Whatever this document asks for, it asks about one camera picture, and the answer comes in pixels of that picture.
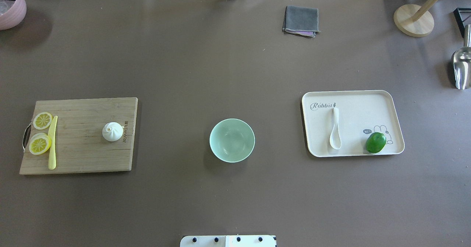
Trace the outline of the wooden cutting board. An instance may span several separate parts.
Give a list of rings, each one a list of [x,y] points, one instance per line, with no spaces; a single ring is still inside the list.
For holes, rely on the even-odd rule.
[[[101,173],[132,169],[137,98],[39,100],[33,115],[41,112],[58,116],[55,134],[57,166],[53,170],[48,169],[48,152],[32,155],[25,150],[20,174]],[[102,128],[109,122],[123,126],[119,140],[110,142],[103,138]]]

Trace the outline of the black tray with glasses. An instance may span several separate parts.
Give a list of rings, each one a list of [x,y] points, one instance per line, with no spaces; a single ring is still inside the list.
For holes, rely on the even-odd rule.
[[[464,38],[465,26],[470,24],[466,21],[471,17],[471,8],[458,7],[453,11],[453,14],[456,19],[461,36]]]

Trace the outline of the light green bowl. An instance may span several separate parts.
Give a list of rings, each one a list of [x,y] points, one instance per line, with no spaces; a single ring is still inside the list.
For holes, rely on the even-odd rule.
[[[209,138],[212,153],[227,163],[242,162],[248,158],[255,143],[255,134],[249,124],[235,118],[217,123]]]

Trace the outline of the green lime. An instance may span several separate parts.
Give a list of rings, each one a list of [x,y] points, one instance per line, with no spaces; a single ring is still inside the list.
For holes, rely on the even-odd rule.
[[[366,141],[366,150],[375,154],[380,152],[387,143],[387,138],[381,132],[372,133]]]

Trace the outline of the white ceramic spoon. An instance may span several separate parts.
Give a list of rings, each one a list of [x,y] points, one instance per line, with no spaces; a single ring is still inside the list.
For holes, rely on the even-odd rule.
[[[335,150],[339,150],[342,146],[342,142],[340,139],[340,128],[339,128],[339,121],[340,121],[340,112],[338,108],[332,109],[332,121],[333,126],[329,136],[329,145],[331,148]]]

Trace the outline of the lemon slice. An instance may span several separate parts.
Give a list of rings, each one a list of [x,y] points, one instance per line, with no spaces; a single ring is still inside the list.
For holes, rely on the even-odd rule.
[[[49,112],[41,112],[34,117],[32,126],[37,130],[44,130],[52,123],[53,116]]]
[[[52,139],[45,133],[37,133],[29,141],[29,151],[33,155],[40,155],[49,150]]]

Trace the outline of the wooden mug tree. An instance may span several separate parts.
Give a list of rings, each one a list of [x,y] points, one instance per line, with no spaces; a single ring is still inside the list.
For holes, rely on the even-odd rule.
[[[405,4],[393,15],[394,23],[404,34],[411,37],[425,37],[434,28],[434,19],[428,11],[438,0],[427,0],[423,6]]]

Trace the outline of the white rabbit tray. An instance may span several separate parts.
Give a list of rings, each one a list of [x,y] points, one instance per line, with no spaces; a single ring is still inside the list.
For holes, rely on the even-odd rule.
[[[405,149],[392,96],[384,90],[308,92],[301,100],[308,151],[318,158],[370,155],[366,141],[374,132],[387,138],[379,155],[400,154]],[[329,145],[332,109],[340,112],[342,146]]]

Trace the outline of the lemon slice upper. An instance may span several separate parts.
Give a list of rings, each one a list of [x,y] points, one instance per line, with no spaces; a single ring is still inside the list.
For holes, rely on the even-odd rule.
[[[52,123],[53,116],[49,112],[41,112],[34,117],[32,126],[37,130],[44,130]]]

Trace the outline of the folded grey cloth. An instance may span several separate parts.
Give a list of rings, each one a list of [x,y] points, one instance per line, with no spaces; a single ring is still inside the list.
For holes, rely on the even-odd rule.
[[[287,6],[282,30],[287,33],[314,38],[319,29],[317,8]]]

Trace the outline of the white pillar with base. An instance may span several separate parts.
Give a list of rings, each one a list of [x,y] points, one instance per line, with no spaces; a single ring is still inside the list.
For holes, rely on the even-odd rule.
[[[180,247],[276,247],[273,235],[204,235],[185,236]]]

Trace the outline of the metal scoop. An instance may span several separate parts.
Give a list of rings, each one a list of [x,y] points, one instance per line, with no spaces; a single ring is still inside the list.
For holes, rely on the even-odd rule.
[[[471,86],[471,37],[470,25],[464,29],[464,46],[452,55],[455,86],[457,89],[469,89]]]

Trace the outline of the pink bowl with ice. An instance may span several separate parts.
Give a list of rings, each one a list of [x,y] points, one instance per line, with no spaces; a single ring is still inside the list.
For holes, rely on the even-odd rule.
[[[1,12],[0,30],[13,28],[25,18],[27,11],[25,0],[15,0],[5,12]]]

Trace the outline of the lemon slice lower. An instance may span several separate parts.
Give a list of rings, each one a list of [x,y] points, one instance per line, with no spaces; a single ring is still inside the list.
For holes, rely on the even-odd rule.
[[[29,141],[29,151],[33,155],[40,155],[49,150],[52,139],[45,133],[37,133]]]

